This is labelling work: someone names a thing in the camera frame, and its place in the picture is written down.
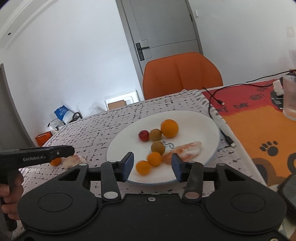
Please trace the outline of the person left hand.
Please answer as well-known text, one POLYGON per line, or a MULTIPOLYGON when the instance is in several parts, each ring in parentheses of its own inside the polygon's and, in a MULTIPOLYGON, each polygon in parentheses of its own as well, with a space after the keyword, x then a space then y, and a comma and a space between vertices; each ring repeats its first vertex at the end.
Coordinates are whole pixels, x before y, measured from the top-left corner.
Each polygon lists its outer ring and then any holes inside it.
POLYGON ((23 194, 23 176, 20 172, 16 175, 15 185, 10 189, 9 185, 1 184, 1 197, 5 204, 1 205, 3 213, 7 214, 10 219, 19 220, 17 205, 23 194))

